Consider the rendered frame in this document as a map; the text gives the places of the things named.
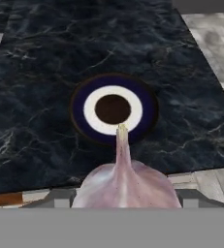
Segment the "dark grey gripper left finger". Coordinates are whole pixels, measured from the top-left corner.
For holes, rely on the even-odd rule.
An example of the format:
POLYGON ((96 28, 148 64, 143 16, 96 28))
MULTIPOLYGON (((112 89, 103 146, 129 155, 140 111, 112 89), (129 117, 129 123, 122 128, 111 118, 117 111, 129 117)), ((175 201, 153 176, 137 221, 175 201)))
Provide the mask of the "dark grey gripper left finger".
POLYGON ((54 188, 23 193, 22 208, 70 208, 77 191, 75 188, 54 188))

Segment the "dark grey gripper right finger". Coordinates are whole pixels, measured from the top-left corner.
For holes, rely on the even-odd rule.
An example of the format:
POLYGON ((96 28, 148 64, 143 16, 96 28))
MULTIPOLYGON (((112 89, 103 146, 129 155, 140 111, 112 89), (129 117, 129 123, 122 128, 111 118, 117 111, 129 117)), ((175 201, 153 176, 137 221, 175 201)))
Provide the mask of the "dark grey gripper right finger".
POLYGON ((183 208, 224 208, 224 202, 209 199, 195 189, 177 189, 176 193, 183 208))

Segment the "blue and white round plate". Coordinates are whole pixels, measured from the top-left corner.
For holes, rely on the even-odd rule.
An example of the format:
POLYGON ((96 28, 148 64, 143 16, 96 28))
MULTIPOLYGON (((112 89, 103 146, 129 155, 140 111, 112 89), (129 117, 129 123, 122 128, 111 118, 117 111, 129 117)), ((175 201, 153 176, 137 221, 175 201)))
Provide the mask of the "blue and white round plate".
POLYGON ((87 139, 114 144, 117 126, 126 125, 129 141, 141 140, 155 127, 158 100, 138 77, 106 73, 78 84, 70 102, 73 125, 87 139))

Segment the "pale pink garlic bulb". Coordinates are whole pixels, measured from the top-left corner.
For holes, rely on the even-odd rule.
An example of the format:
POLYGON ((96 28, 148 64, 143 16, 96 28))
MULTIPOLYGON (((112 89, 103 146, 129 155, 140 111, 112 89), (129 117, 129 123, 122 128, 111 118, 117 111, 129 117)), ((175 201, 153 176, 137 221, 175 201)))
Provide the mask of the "pale pink garlic bulb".
POLYGON ((181 208, 176 190, 162 172, 131 159, 124 124, 116 130, 116 158, 82 182, 72 208, 181 208))

